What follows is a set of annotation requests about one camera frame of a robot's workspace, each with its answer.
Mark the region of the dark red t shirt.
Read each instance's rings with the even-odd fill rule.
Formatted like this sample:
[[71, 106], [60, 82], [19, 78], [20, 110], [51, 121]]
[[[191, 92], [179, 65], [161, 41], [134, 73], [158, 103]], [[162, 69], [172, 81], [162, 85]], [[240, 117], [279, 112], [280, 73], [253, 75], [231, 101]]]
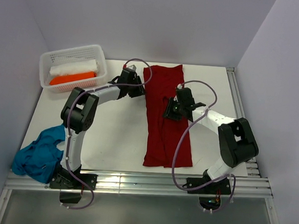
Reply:
[[147, 114], [147, 150], [143, 160], [144, 167], [172, 167], [174, 153], [184, 131], [188, 128], [188, 121], [164, 118], [170, 98], [176, 94], [178, 84], [184, 82], [183, 66], [173, 68], [153, 65], [144, 68], [144, 80], [149, 80], [146, 90]]

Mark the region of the white plastic basket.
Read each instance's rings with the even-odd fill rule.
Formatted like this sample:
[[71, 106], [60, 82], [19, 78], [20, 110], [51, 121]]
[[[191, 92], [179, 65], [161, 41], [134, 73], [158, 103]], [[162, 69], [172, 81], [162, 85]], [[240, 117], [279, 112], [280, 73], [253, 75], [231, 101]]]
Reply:
[[104, 85], [108, 77], [103, 50], [96, 44], [46, 52], [40, 56], [40, 85], [54, 93]]

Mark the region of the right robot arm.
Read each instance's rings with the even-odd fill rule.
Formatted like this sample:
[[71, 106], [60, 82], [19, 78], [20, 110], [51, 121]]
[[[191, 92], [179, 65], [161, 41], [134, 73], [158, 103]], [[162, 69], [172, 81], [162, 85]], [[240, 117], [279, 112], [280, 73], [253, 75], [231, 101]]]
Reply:
[[163, 115], [169, 120], [180, 121], [186, 119], [191, 123], [181, 135], [172, 161], [172, 178], [174, 183], [175, 165], [181, 145], [189, 130], [200, 124], [218, 136], [220, 158], [204, 172], [203, 189], [213, 193], [220, 187], [220, 181], [231, 176], [232, 170], [241, 163], [255, 158], [259, 154], [259, 147], [247, 119], [234, 119], [212, 110], [204, 103], [196, 103], [191, 89], [177, 87], [176, 95], [169, 99]]

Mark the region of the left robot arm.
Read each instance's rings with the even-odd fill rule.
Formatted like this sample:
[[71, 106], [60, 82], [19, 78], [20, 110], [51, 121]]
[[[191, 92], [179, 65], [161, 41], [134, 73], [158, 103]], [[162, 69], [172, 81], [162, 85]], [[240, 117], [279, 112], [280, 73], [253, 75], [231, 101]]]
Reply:
[[135, 98], [145, 94], [141, 78], [136, 73], [134, 65], [129, 67], [124, 65], [120, 76], [112, 79], [104, 87], [90, 91], [79, 87], [74, 88], [60, 113], [65, 127], [66, 146], [49, 187], [54, 189], [82, 187], [80, 174], [82, 143], [86, 131], [94, 121], [99, 105], [125, 96]]

